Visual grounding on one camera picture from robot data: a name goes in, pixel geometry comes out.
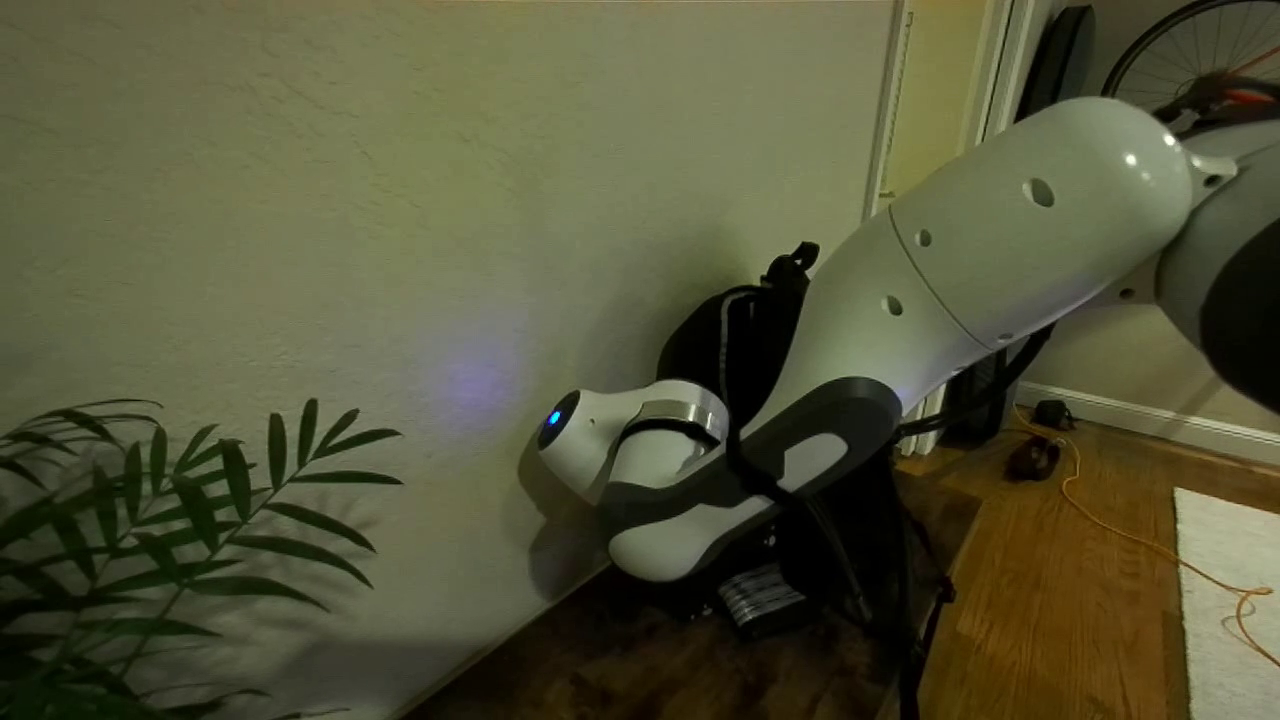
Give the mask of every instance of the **rug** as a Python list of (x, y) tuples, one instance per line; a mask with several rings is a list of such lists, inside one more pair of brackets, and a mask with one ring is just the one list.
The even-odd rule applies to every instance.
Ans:
[[(1280, 516), (1175, 490), (1175, 548), (1230, 585), (1280, 594)], [(1280, 667), (1225, 633), (1237, 598), (1180, 569), (1194, 720), (1271, 720)], [(1259, 600), (1250, 633), (1280, 653), (1280, 598)]]

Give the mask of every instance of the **white wall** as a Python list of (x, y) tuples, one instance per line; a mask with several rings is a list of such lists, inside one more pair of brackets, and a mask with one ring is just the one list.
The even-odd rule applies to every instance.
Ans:
[[(1098, 4), (1091, 89), (1102, 89), (1114, 59), (1156, 18), (1165, 18), (1175, 4), (1180, 0)], [(1156, 415), (1174, 412), (1187, 420), (1219, 420), (1219, 423), (1280, 434), (1280, 420), (1259, 403), (1243, 401), (1242, 392), (1225, 387), (1217, 374), (1204, 363), (1204, 355), (1151, 303), (1088, 308), (1074, 316), (1048, 343), (1043, 359), (1034, 363), (1027, 379), (1119, 401), (1136, 412), (1119, 412), (1119, 415), (1103, 412), (1103, 415), (1144, 434), (1151, 415), (1142, 409), (1156, 409)], [(1156, 436), (1196, 442), (1196, 434), (1194, 436), (1180, 434), (1185, 423), (1156, 423), (1156, 430), (1161, 430)]]
[(1008, 0), (910, 0), (903, 67), (879, 200), (911, 194), (981, 136)]
[(388, 713), (594, 563), (520, 478), (576, 383), (869, 200), (891, 4), (0, 4), (0, 420), (304, 396), (404, 442), (375, 594), (244, 656)]

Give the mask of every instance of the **wooden floor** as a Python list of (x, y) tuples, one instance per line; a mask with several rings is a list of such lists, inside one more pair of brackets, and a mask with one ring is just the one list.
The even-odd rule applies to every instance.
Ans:
[[(926, 677), (928, 720), (1180, 720), (1187, 716), (1175, 569), (1074, 513), (1059, 481), (1008, 483), (1004, 434), (928, 471), (978, 494), (981, 520), (956, 563)], [(1174, 490), (1280, 513), (1280, 478), (1156, 442), (1076, 430), (1076, 500), (1119, 529), (1175, 546)]]

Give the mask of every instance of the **black cable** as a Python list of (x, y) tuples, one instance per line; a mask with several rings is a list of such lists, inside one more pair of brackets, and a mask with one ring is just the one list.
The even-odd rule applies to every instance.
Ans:
[[(884, 506), (891, 508), (891, 520), (897, 520), (897, 563), (899, 563), (899, 575), (897, 575), (897, 604), (899, 604), (899, 653), (903, 653), (903, 667), (899, 667), (899, 720), (919, 720), (919, 681), (926, 681), (926, 662), (931, 653), (931, 639), (936, 639), (936, 624), (942, 624), (942, 614), (944, 604), (956, 600), (956, 585), (952, 575), (944, 574), (942, 563), (942, 554), (931, 546), (931, 537), (926, 532), (926, 523), (903, 508), (899, 494), (897, 494), (897, 481), (891, 481), (891, 463), (888, 463), (888, 483), (884, 483)], [(931, 563), (931, 609), (928, 609), (928, 622), (926, 622), (926, 633), (915, 636), (915, 624), (911, 624), (911, 537), (919, 541), (919, 554), (926, 560)]]
[(860, 615), (871, 615), (871, 600), (865, 594), (865, 585), (855, 580), (853, 558), (839, 541), (839, 529), (833, 516), (823, 516), (822, 508), (813, 508), (806, 498), (783, 494), (777, 483), (777, 478), (767, 478), (763, 468), (755, 468), (744, 451), (742, 451), (742, 430), (734, 423), (725, 436), (725, 462), (729, 471), (742, 478), (748, 483), (748, 494), (767, 498), (779, 513), (802, 513), (828, 546), (828, 554), (836, 558), (839, 580), (847, 585), (847, 600), (855, 604)]
[(952, 412), (936, 412), (911, 423), (899, 423), (897, 436), (919, 436), (919, 434), (942, 434), (974, 412), (981, 412), (990, 401), (996, 401), (1000, 392), (1008, 392), (1027, 367), (1034, 359), (1043, 353), (1043, 343), (1054, 340), (1054, 330), (1039, 330), (1025, 340), (1025, 349), (1011, 355), (1011, 363), (1000, 367), (1000, 377), (967, 403), (967, 409), (952, 409)]

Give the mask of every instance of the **houseplant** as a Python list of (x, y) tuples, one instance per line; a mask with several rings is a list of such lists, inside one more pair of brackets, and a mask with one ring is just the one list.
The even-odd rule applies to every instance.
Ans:
[(286, 569), (324, 569), (369, 585), (351, 554), (372, 554), (348, 520), (304, 490), (399, 483), (348, 456), (394, 442), (320, 420), (307, 401), (288, 423), (270, 415), (263, 463), (204, 423), (187, 442), (157, 403), (101, 401), (42, 412), (0, 436), (0, 716), (209, 716), (251, 689), (140, 689), (157, 643), (211, 643), (218, 629), (181, 609), (197, 598), (324, 609)]

